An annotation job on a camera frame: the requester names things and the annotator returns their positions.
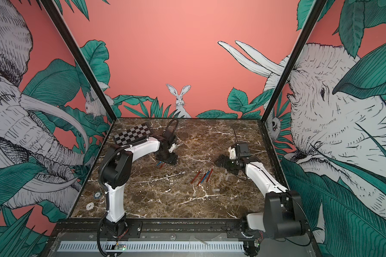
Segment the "blue knife bottom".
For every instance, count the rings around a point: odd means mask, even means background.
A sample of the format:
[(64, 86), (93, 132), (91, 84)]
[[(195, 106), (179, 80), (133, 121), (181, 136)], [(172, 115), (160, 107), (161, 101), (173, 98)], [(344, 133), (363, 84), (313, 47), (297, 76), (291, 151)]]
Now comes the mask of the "blue knife bottom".
[(205, 176), (204, 176), (203, 179), (201, 180), (200, 184), (203, 184), (203, 183), (205, 182), (205, 180), (207, 179), (207, 177), (209, 176), (209, 174), (211, 173), (211, 171), (212, 171), (212, 169), (209, 170), (209, 171), (205, 174)]

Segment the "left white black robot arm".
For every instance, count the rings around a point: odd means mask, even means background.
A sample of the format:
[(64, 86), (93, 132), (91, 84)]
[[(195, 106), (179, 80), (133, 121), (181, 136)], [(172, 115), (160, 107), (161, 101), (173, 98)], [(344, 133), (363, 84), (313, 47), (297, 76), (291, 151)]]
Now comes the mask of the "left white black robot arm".
[(125, 216), (124, 187), (130, 178), (133, 162), (153, 153), (157, 160), (174, 165), (178, 158), (175, 148), (176, 135), (173, 132), (142, 136), (110, 148), (99, 169), (99, 184), (107, 194), (106, 220), (117, 224)]

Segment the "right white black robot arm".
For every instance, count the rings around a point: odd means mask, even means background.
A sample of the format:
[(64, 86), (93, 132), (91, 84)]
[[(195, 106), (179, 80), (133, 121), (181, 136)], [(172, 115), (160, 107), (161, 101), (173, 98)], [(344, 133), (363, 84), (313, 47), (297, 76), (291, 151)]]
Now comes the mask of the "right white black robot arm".
[(233, 144), (228, 155), (220, 155), (216, 166), (238, 175), (242, 171), (264, 196), (264, 211), (246, 216), (242, 231), (259, 231), (271, 239), (303, 236), (308, 221), (297, 191), (289, 190), (271, 175), (261, 160), (250, 153), (244, 141)]

